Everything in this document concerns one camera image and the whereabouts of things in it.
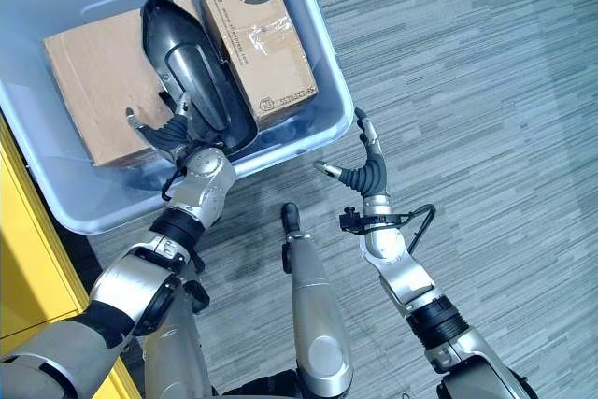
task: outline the black cable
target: black cable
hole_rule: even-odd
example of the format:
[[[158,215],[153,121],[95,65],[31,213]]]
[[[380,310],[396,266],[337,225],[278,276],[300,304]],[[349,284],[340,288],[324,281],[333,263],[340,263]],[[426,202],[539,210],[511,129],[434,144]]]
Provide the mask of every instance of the black cable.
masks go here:
[[[419,230],[415,233],[415,237],[413,237],[413,240],[411,240],[411,243],[407,247],[407,253],[409,255],[415,252],[415,248],[418,246],[418,243],[420,243],[421,236],[428,230],[430,223],[432,223],[432,220],[436,215],[436,208],[434,207],[434,205],[423,205],[422,207],[419,207],[418,209],[414,210],[413,215],[414,217],[417,217],[418,215],[421,215],[424,212],[428,212],[428,214],[423,219],[423,222],[421,223]]]
[[[377,226],[377,227],[369,228],[369,229],[363,231],[363,234],[373,233],[374,231],[380,231],[382,229],[391,229],[391,228],[401,229],[403,226],[408,224],[411,220],[413,220],[414,218],[416,218],[419,215],[422,215],[426,212],[427,212],[427,215],[423,219],[423,222],[421,223],[419,230],[415,233],[415,237],[413,237],[413,240],[407,247],[407,253],[413,254],[413,252],[415,251],[415,248],[420,243],[421,237],[428,230],[430,223],[432,223],[432,220],[434,219],[434,216],[436,215],[436,208],[434,207],[434,205],[430,205],[430,204],[423,205],[422,207],[418,207],[417,209],[415,209],[413,212],[409,212],[407,214],[397,214],[394,217],[399,218],[398,222],[389,224],[387,226]]]

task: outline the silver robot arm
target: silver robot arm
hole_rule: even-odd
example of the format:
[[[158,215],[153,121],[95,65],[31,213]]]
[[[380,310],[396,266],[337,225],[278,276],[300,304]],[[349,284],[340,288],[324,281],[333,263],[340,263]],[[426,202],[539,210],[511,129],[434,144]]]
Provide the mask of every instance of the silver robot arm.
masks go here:
[[[361,252],[379,273],[380,283],[425,348],[425,356],[439,374],[441,399],[534,399],[537,396],[500,360],[486,340],[468,325],[442,289],[412,257],[421,235],[434,217],[432,205],[408,214],[393,214],[387,190],[386,165],[376,130],[356,109],[367,161],[347,170],[325,162],[314,166],[362,194],[363,217],[354,207],[340,216],[341,229],[361,235]],[[399,228],[426,214],[409,246]]]
[[[180,112],[173,121],[186,124]],[[144,137],[156,133],[133,114],[129,119]],[[196,257],[197,240],[220,216],[236,178],[222,151],[181,139],[161,142],[163,154],[186,169],[163,213],[97,279],[82,314],[50,325],[3,358],[3,397],[92,397],[129,340],[160,325],[181,288],[181,271]]]

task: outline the light blue plastic bin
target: light blue plastic bin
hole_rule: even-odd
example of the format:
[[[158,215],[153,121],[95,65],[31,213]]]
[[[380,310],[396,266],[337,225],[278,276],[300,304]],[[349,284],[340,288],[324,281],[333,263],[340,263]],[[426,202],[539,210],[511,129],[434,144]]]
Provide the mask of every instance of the light blue plastic bin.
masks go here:
[[[51,211],[96,234],[164,205],[166,161],[93,167],[54,81],[42,39],[139,8],[145,0],[0,0],[0,106]],[[316,0],[285,0],[320,89],[297,116],[259,136],[235,162],[240,178],[322,147],[351,123],[352,102]],[[126,105],[123,99],[122,110]]]

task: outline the black robotic finger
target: black robotic finger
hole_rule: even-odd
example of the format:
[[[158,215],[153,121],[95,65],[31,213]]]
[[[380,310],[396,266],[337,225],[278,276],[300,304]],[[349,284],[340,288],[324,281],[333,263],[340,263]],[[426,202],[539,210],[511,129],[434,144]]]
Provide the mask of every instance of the black robotic finger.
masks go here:
[[[325,175],[338,179],[354,191],[359,192],[363,198],[381,194],[386,195],[388,194],[386,163],[380,150],[376,130],[365,111],[356,107],[355,115],[357,116],[357,126],[363,130],[363,133],[359,135],[359,139],[365,146],[367,155],[365,165],[361,168],[349,170],[324,161],[316,161],[314,167]]]

